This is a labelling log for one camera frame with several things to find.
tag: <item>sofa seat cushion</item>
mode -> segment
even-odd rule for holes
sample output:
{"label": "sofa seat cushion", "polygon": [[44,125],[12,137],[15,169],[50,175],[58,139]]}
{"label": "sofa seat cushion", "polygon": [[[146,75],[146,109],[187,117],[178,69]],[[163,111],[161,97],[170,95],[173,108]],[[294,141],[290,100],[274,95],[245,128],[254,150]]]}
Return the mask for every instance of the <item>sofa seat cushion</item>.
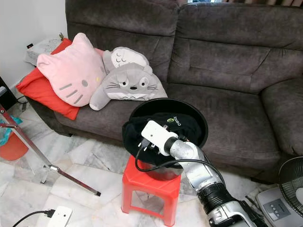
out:
{"label": "sofa seat cushion", "polygon": [[280,150],[258,95],[182,84],[169,84],[167,94],[206,118],[208,139],[202,149],[210,160],[260,170],[278,162]]}
{"label": "sofa seat cushion", "polygon": [[141,103],[141,101],[111,100],[99,111],[94,111],[86,105],[80,108],[74,121],[60,113],[55,113],[55,116],[65,126],[122,141],[122,126]]}

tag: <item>sofa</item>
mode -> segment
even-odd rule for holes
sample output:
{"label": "sofa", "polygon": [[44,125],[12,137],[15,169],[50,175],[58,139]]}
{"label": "sofa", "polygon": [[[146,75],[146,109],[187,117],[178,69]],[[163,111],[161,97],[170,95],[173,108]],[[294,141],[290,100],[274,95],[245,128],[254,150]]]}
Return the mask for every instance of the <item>sofa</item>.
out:
{"label": "sofa", "polygon": [[[221,169],[276,183],[281,164],[303,155],[303,8],[176,0],[66,0],[68,37],[146,56],[169,98],[208,123],[202,150]],[[140,101],[81,107],[72,121],[29,102],[63,135],[122,141]]]}

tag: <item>red pillow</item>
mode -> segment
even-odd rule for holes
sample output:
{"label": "red pillow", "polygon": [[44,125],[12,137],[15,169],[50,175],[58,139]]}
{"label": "red pillow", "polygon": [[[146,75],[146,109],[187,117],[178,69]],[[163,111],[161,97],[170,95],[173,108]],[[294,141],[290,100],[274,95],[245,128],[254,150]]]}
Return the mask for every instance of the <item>red pillow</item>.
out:
{"label": "red pillow", "polygon": [[[71,45],[71,40],[64,38],[62,43],[51,53],[59,53],[67,46]],[[35,68],[23,80],[16,85],[19,92],[31,99],[34,99],[48,108],[61,113],[65,117],[75,120],[79,111],[79,107],[69,105],[61,100],[53,91],[48,79]]]}

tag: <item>wall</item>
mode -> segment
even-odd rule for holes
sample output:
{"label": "wall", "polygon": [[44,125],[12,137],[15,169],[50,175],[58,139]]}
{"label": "wall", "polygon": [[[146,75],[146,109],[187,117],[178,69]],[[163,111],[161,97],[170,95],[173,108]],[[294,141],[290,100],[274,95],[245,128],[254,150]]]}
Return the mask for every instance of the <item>wall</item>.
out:
{"label": "wall", "polygon": [[23,61],[27,45],[60,32],[67,37],[64,0],[0,0],[0,76],[13,92],[34,68]]}

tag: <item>cable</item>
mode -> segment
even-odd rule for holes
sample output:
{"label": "cable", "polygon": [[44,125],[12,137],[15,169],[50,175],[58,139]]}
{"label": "cable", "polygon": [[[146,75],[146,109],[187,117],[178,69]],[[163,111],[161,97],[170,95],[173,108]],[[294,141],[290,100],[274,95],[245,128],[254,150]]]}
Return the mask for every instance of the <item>cable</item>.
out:
{"label": "cable", "polygon": [[17,98],[17,102],[19,102],[20,104],[28,103],[28,101],[25,101],[25,102],[23,102],[23,103],[19,101],[19,99],[21,99],[21,98],[23,98],[23,97],[25,97],[25,96],[21,96],[21,97]]}
{"label": "cable", "polygon": [[17,98],[17,102],[20,103],[20,104],[22,104],[22,111],[24,112],[27,109],[27,103],[28,103],[28,101],[25,101],[23,103],[20,102],[19,99],[21,99],[23,97],[25,97],[25,96],[21,96],[21,97]]}
{"label": "cable", "polygon": [[251,202],[251,204],[252,204],[252,206],[255,206],[259,211],[261,211],[262,212],[262,210],[260,209],[260,207],[259,207],[259,205],[257,205],[256,203],[255,203],[255,201],[254,200],[252,200],[249,196],[245,196],[245,198],[249,201],[249,202]]}
{"label": "cable", "polygon": [[51,218],[54,214],[55,210],[51,209],[51,210],[40,210],[40,211],[35,211],[33,213],[30,213],[28,215],[26,215],[25,217],[21,218],[16,224],[13,225],[13,227],[16,227],[21,221],[23,221],[24,219],[28,218],[29,216],[33,215],[33,214],[46,214],[49,218]]}
{"label": "cable", "polygon": [[173,165],[173,164],[176,164],[176,163],[179,163],[179,162],[197,162],[197,163],[201,163],[201,164],[207,165],[208,167],[210,167],[211,169],[213,169],[219,175],[219,177],[220,177],[221,181],[223,182],[224,186],[226,186],[224,178],[221,175],[221,173],[219,172],[219,170],[217,170],[214,166],[212,166],[208,162],[205,162],[205,161],[202,161],[202,160],[197,160],[197,159],[178,159],[178,160],[172,160],[172,161],[164,162],[161,165],[158,165],[158,166],[155,166],[155,167],[152,167],[152,168],[149,168],[149,169],[141,169],[138,166],[138,157],[139,157],[139,154],[141,153],[141,151],[144,150],[145,148],[146,147],[140,146],[140,148],[138,150],[138,153],[136,155],[136,158],[135,158],[135,166],[141,172],[153,171],[153,170],[156,170],[156,169],[159,169],[159,168],[162,168],[162,167],[166,167],[166,166],[169,166],[169,165]]}

